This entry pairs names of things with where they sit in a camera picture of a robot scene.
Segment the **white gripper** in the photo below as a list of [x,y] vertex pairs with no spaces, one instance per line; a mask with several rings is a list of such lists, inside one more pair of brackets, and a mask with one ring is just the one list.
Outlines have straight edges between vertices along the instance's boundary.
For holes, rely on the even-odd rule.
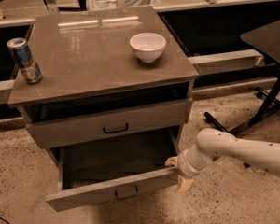
[[193,166],[194,159],[192,154],[193,151],[191,149],[186,149],[177,157],[170,157],[165,162],[166,167],[177,166],[180,174],[182,174],[177,179],[177,193],[188,191],[193,183],[193,179],[188,177],[194,177],[200,172]]

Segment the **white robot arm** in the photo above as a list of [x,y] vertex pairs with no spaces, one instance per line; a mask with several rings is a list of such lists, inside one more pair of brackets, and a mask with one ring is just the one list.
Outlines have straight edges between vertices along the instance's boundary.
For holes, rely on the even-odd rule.
[[176,192],[185,192],[194,176],[225,157],[235,158],[280,177],[280,143],[239,139],[212,128],[201,130],[191,148],[168,158],[165,165],[177,169]]

